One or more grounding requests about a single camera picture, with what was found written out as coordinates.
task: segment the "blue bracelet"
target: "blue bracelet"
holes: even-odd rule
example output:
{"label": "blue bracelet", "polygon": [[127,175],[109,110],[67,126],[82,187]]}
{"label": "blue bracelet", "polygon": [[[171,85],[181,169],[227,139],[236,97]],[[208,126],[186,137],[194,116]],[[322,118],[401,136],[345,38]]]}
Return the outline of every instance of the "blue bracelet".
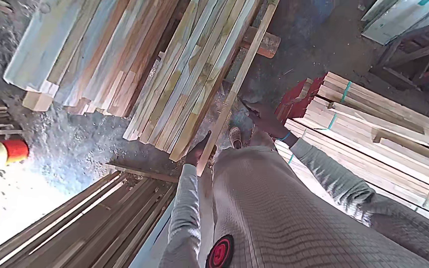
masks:
{"label": "blue bracelet", "polygon": [[283,137],[282,139],[277,139],[277,140],[278,140],[278,141],[283,142],[283,141],[284,141],[285,139],[287,139],[287,137],[289,137],[290,135],[291,135],[291,132],[289,131],[285,137]]}

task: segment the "timber yard floor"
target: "timber yard floor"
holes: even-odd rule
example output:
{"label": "timber yard floor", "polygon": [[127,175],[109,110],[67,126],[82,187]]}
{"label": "timber yard floor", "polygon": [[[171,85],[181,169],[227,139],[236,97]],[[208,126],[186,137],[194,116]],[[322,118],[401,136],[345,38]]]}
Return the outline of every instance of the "timber yard floor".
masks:
{"label": "timber yard floor", "polygon": [[[7,0],[14,14],[0,12],[0,98],[24,130],[31,148],[25,162],[42,174],[59,191],[74,195],[103,172],[103,163],[117,161],[126,166],[177,176],[181,163],[168,154],[138,141],[128,142],[122,134],[129,118],[100,113],[71,115],[54,103],[46,113],[21,106],[25,91],[6,84],[2,74],[21,40],[38,1]],[[398,91],[367,73],[384,48],[361,37],[360,18],[371,1],[280,0],[268,32],[282,38],[273,59],[256,56],[241,88],[246,100],[262,101],[275,108],[283,94],[299,81],[332,71],[355,83],[429,116],[429,93]],[[216,121],[223,97],[217,96],[198,132],[201,137]],[[238,125],[245,142],[251,121],[233,109],[230,125]],[[226,136],[221,147],[227,146]]]}

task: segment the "foot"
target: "foot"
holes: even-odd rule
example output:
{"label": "foot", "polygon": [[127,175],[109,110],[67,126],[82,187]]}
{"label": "foot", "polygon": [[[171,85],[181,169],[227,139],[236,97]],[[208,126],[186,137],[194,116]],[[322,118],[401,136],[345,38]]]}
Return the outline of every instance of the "foot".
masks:
{"label": "foot", "polygon": [[241,149],[243,147],[241,142],[241,130],[239,127],[233,127],[229,131],[229,141],[231,142],[231,147],[234,149]]}

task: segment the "knit fabric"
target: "knit fabric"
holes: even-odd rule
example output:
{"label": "knit fabric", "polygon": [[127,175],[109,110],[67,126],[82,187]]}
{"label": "knit fabric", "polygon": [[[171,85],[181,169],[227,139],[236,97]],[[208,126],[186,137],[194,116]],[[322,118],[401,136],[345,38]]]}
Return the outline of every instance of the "knit fabric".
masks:
{"label": "knit fabric", "polygon": [[[214,241],[233,236],[230,267],[429,267],[429,220],[302,139],[291,150],[345,213],[310,192],[269,147],[226,149],[214,166]],[[180,181],[193,181],[195,169],[185,167]],[[192,198],[195,184],[183,185]],[[160,267],[198,267],[192,199],[172,213],[178,224],[170,232],[179,238],[170,235]]]}

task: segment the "gray shirt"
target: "gray shirt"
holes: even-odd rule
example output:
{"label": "gray shirt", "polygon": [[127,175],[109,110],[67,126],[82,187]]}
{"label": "gray shirt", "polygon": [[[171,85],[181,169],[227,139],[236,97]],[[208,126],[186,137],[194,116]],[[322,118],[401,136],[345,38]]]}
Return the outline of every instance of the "gray shirt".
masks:
{"label": "gray shirt", "polygon": [[[346,215],[308,191],[277,152],[225,151],[214,167],[215,240],[235,238],[231,266],[429,267],[429,220],[304,140],[291,151]],[[184,165],[160,267],[198,267],[200,242],[196,167]]]}

